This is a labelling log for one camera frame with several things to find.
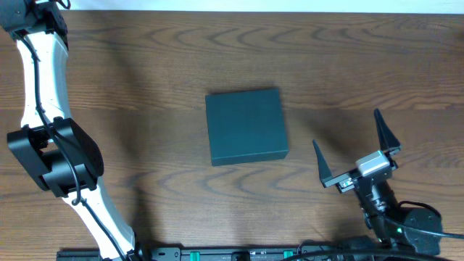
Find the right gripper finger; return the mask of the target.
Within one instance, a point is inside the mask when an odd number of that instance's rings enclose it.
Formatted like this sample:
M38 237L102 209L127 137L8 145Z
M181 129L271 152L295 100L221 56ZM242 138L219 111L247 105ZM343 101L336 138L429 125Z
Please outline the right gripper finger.
M314 150L315 150L316 157L317 157L319 179L323 187L326 188L329 182L333 179L332 172L316 140L313 140L312 144L314 146Z
M374 109L374 118L376 121L376 130L381 151L388 154L396 154L402 148L401 143L392 133L379 109Z

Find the black gift box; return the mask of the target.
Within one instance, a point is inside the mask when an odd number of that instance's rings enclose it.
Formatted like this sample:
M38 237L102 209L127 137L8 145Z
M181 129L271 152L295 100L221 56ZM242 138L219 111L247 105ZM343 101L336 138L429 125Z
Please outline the black gift box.
M277 88L205 96L213 166L282 160L289 153Z

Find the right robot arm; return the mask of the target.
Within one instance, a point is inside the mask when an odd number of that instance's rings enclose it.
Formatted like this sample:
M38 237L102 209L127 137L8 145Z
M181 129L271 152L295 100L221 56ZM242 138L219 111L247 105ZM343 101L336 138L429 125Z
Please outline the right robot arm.
M439 234L443 231L442 216L427 204L397 201L388 180L398 168L392 157L402 145L380 110L375 109L373 115L380 149L356 161L352 170L334 177L318 144L313 144L320 182L325 188L337 187L342 194L355 192L364 221L382 247L437 256L440 254Z

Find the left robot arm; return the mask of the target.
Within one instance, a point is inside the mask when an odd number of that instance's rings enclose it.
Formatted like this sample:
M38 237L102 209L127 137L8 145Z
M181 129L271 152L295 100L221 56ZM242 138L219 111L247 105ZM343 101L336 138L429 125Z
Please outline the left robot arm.
M1 27L17 44L25 76L20 129L7 145L36 185L70 205L90 230L100 260L142 260L133 229L104 186L96 142L73 120L68 101L68 1L6 0Z

